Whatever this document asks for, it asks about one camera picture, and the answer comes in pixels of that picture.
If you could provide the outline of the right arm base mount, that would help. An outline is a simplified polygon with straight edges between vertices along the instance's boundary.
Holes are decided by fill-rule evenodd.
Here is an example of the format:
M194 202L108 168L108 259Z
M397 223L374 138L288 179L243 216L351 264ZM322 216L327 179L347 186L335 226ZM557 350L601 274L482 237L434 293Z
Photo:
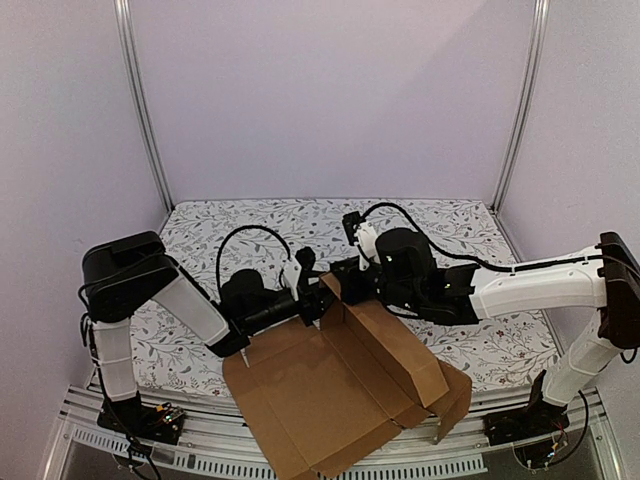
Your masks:
M570 425L567 406L548 403L542 386L546 371L536 377L528 403L521 408L489 413L483 417L483 433L491 446L550 434Z

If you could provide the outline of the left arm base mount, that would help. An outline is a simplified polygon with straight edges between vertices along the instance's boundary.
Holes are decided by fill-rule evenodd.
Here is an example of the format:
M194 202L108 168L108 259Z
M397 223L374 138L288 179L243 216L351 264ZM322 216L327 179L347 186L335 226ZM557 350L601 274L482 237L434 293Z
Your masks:
M136 394L116 402L106 398L97 425L138 439L177 445L185 418L186 412L181 407L170 402L146 406L140 394Z

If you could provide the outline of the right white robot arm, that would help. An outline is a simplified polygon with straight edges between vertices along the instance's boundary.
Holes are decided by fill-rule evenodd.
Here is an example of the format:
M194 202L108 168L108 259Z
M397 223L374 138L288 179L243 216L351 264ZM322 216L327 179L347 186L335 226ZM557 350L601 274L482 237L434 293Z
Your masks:
M442 268L426 236L407 228L367 234L357 246L356 256L330 265L349 305L377 300L444 326L530 310L593 309L567 353L536 379L517 415L524 435L539 435L615 356L639 346L639 263L616 232L569 255L507 266L463 258Z

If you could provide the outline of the brown cardboard box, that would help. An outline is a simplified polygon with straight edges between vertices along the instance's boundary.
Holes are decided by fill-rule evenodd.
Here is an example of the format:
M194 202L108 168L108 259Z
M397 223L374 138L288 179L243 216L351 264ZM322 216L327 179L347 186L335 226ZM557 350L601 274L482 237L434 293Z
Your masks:
M317 326L292 319L223 362L223 377L279 479L336 477L430 416L440 442L469 412L472 380L377 300L350 306L338 279Z

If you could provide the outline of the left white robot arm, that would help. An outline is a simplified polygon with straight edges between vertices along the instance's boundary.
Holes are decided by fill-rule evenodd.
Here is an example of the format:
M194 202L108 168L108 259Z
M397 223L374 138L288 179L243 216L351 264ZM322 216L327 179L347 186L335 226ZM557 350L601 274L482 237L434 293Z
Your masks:
M128 434L148 426L138 393L133 337L137 317L149 308L191 333L209 354L230 357L254 336L290 319L310 326L320 320L331 293L314 267L312 249L287 251L279 287L266 286L261 273L245 268L212 297L172 256L152 231L103 243L81 261L86 337L102 375L111 419Z

